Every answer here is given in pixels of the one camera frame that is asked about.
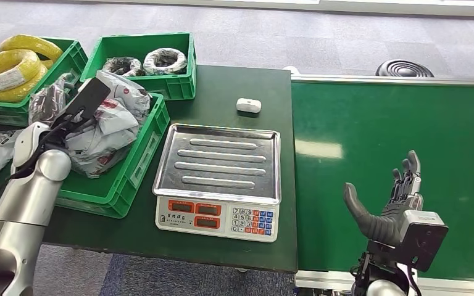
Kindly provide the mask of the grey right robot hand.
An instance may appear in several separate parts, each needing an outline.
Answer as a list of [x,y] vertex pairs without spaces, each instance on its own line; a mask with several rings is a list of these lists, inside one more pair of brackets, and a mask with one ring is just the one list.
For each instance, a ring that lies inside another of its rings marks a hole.
[[408,151],[402,161],[403,170],[392,170],[393,187],[390,198],[381,215],[371,214],[357,196],[355,185],[344,183],[343,200],[361,233],[371,241],[395,247],[400,244],[400,228],[404,222],[404,212],[421,210],[423,197],[420,193],[421,164],[416,151]]

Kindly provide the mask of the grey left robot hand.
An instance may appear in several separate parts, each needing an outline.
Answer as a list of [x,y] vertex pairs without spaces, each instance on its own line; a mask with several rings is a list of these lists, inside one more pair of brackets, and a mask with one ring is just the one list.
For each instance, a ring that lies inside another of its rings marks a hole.
[[40,122],[50,126],[55,122],[67,104],[69,95],[65,90],[72,89],[69,83],[72,78],[71,73],[64,73],[55,82],[30,96],[29,125]]

